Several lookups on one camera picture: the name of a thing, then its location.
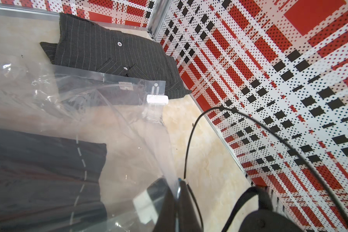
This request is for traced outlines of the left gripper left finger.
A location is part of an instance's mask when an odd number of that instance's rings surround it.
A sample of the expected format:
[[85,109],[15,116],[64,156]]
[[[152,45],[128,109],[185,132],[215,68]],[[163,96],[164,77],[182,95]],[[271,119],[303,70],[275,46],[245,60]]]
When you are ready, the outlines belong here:
[[158,186],[160,190],[165,190],[165,196],[153,231],[175,232],[177,221],[177,201],[164,178],[158,179],[155,182],[155,185]]

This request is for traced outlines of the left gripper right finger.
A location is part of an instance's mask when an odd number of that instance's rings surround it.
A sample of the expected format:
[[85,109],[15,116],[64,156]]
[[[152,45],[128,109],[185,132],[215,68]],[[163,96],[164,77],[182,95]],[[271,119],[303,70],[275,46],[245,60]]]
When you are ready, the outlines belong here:
[[196,216],[188,186],[181,180],[178,197],[178,222],[180,232],[201,232],[200,223]]

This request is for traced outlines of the clear vacuum bag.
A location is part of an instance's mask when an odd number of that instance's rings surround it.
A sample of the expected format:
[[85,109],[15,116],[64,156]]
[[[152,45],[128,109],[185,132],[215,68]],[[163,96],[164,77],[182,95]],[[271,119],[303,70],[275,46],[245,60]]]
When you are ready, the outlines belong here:
[[105,232],[153,232],[165,190],[180,193],[165,105],[165,82],[103,74],[0,55],[0,129],[106,144],[99,179]]

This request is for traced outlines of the black shirt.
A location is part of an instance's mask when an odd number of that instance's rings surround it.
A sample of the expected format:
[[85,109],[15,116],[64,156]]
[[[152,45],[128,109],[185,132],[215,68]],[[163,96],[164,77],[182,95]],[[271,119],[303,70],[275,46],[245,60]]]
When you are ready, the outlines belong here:
[[0,129],[0,232],[105,232],[106,144]]

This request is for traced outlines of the grey pinstripe garment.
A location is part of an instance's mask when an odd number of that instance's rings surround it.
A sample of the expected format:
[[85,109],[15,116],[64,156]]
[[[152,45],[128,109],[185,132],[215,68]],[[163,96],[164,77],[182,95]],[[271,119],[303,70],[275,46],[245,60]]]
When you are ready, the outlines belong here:
[[184,87],[176,60],[166,55],[160,43],[109,30],[75,15],[60,13],[59,42],[41,42],[40,46],[54,65],[165,81],[169,99],[191,94]]

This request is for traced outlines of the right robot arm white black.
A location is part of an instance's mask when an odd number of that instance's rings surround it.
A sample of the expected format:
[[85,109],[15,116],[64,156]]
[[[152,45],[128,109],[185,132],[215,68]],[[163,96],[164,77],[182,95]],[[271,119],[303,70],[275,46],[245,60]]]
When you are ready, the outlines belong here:
[[230,228],[239,210],[251,198],[258,197],[258,210],[248,214],[239,228],[240,232],[301,232],[295,223],[281,214],[273,211],[272,201],[268,193],[259,187],[248,188],[237,200],[231,214],[225,223],[222,231]]

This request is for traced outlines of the white bag zipper slider clip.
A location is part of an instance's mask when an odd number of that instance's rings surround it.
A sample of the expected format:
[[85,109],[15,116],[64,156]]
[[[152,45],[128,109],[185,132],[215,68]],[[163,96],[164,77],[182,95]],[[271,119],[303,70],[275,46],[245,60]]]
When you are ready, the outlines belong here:
[[169,103],[169,98],[166,95],[147,95],[147,103],[148,104],[160,104],[167,105]]

